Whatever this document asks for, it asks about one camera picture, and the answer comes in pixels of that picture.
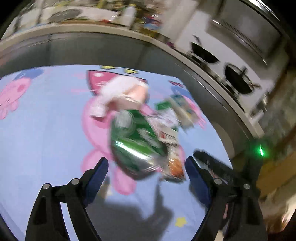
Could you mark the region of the green crushed can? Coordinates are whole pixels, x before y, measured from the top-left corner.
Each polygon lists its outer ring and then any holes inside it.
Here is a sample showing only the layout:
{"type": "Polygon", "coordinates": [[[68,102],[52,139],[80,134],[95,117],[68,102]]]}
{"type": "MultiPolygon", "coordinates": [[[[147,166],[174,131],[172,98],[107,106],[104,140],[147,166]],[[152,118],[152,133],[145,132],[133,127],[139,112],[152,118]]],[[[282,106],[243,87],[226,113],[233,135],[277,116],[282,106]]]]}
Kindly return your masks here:
{"type": "Polygon", "coordinates": [[[110,147],[115,161],[136,179],[161,170],[168,154],[148,118],[138,110],[121,110],[110,126],[110,147]]]}

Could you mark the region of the black lidded wok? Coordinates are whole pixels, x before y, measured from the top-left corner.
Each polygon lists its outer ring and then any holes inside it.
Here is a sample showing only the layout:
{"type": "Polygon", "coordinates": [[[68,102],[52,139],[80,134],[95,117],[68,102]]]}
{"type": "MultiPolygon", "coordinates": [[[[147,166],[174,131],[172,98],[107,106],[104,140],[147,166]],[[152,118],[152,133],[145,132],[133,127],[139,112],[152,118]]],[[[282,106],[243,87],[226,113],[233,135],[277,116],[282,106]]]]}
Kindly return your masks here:
{"type": "Polygon", "coordinates": [[[232,85],[232,87],[243,95],[248,95],[254,92],[255,89],[262,89],[260,84],[253,83],[247,76],[248,69],[243,66],[238,68],[237,66],[227,63],[224,66],[224,75],[226,80],[232,85]]]}

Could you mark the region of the blue cartoon pig tablecloth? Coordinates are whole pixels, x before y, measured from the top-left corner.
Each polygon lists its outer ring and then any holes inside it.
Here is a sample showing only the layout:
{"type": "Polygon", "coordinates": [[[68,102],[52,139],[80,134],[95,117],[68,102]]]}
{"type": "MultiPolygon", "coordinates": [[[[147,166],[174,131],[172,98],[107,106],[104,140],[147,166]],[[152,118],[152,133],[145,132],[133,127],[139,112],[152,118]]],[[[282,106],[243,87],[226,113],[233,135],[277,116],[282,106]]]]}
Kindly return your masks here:
{"type": "Polygon", "coordinates": [[[89,115],[95,94],[128,70],[68,65],[23,70],[1,78],[1,216],[18,240],[45,183],[67,184],[101,157],[109,170],[87,212],[103,240],[191,240],[205,215],[188,180],[124,174],[109,149],[111,109],[89,115]]]}

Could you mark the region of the round metal pot lid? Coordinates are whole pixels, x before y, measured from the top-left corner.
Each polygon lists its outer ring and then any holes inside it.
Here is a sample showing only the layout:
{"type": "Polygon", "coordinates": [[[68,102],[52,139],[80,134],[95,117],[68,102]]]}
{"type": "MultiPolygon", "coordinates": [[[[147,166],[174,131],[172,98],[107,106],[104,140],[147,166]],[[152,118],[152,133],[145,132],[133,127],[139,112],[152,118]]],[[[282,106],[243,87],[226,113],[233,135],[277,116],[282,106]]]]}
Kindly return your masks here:
{"type": "Polygon", "coordinates": [[[81,10],[79,9],[67,9],[64,11],[59,11],[54,13],[48,18],[48,21],[50,23],[57,23],[57,22],[63,22],[65,20],[73,19],[81,14],[81,10]]]}

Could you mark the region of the white tissue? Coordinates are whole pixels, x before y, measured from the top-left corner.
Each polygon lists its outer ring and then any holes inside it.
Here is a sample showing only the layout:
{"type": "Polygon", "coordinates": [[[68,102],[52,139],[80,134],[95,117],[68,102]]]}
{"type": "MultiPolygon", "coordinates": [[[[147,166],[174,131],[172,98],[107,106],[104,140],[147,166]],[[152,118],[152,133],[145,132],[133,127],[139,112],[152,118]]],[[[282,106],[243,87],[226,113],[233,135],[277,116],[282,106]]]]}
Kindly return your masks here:
{"type": "Polygon", "coordinates": [[[95,100],[92,102],[90,115],[94,118],[104,118],[109,111],[112,99],[117,94],[130,89],[133,85],[139,83],[140,81],[143,82],[136,77],[123,75],[112,78],[102,87],[99,95],[95,97],[95,100]]]}

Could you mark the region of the stainless range hood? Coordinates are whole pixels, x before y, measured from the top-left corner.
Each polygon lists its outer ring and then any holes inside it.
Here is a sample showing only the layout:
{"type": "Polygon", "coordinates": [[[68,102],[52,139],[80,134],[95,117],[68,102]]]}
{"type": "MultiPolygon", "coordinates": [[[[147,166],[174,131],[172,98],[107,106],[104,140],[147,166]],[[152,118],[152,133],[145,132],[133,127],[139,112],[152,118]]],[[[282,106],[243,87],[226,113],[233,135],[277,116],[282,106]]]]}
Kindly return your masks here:
{"type": "Polygon", "coordinates": [[[228,30],[265,64],[286,37],[279,19],[262,1],[221,1],[212,22],[228,30]]]}

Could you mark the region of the orange white snack wrapper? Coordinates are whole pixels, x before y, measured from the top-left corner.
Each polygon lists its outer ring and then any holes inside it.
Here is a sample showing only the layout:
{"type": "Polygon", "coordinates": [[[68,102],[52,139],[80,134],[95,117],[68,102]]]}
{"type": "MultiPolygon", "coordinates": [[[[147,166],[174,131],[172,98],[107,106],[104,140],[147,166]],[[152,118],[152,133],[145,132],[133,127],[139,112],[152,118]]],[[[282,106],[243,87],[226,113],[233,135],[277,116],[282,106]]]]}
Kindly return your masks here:
{"type": "Polygon", "coordinates": [[[163,179],[174,182],[184,181],[185,175],[178,141],[178,129],[164,118],[157,118],[157,137],[166,147],[166,157],[162,163],[163,179]]]}

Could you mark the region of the green white snack packet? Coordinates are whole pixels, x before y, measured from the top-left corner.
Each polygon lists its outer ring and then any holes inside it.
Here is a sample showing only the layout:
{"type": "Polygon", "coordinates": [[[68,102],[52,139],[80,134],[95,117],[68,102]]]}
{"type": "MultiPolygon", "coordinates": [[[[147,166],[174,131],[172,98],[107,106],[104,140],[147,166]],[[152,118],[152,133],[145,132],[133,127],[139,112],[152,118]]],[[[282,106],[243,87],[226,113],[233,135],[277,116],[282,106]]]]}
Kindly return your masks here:
{"type": "Polygon", "coordinates": [[[158,117],[161,119],[161,123],[174,129],[175,131],[178,131],[181,121],[171,102],[165,99],[163,101],[157,102],[154,107],[158,117]]]}

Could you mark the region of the pink paper cup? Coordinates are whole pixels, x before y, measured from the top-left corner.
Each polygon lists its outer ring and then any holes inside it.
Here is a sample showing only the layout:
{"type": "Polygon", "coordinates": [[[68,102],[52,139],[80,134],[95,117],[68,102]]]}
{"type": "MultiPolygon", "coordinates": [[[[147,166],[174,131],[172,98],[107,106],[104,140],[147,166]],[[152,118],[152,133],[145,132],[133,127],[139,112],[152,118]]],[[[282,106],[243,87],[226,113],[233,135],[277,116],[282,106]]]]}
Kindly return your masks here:
{"type": "Polygon", "coordinates": [[[148,85],[140,81],[130,89],[117,94],[112,99],[111,105],[116,110],[140,110],[147,99],[148,89],[148,85]]]}

